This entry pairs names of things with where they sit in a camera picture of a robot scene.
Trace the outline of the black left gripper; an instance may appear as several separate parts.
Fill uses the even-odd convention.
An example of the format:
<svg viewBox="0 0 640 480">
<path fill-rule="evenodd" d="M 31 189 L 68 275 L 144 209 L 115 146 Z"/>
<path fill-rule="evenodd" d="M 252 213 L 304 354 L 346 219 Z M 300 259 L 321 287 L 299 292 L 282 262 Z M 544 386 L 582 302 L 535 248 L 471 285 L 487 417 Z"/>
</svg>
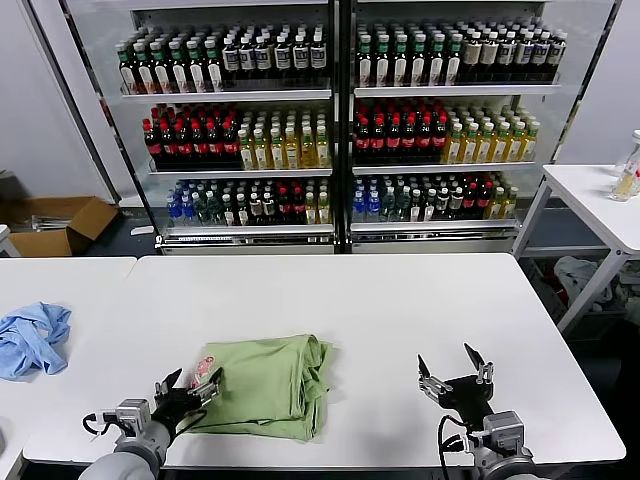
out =
<svg viewBox="0 0 640 480">
<path fill-rule="evenodd" d="M 202 399 L 213 399 L 219 393 L 223 369 L 195 374 L 190 389 L 173 388 L 181 373 L 182 369 L 178 368 L 154 384 L 156 409 L 152 420 L 164 425 L 168 431 L 179 431 L 178 425 L 184 420 L 187 426 L 183 430 L 188 430 L 206 416 Z"/>
</svg>

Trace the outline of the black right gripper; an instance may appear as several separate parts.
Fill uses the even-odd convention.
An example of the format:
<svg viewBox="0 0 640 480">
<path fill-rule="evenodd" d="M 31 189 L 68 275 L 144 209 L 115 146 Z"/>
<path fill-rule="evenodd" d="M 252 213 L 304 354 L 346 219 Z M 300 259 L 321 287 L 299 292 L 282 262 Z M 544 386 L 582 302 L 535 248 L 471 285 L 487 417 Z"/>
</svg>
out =
<svg viewBox="0 0 640 480">
<path fill-rule="evenodd" d="M 418 354 L 419 388 L 429 398 L 438 399 L 440 407 L 456 411 L 466 426 L 482 426 L 484 418 L 493 414 L 489 401 L 494 393 L 494 364 L 485 361 L 480 352 L 468 343 L 464 343 L 464 348 L 477 377 L 468 375 L 444 382 L 430 373 Z"/>
</svg>

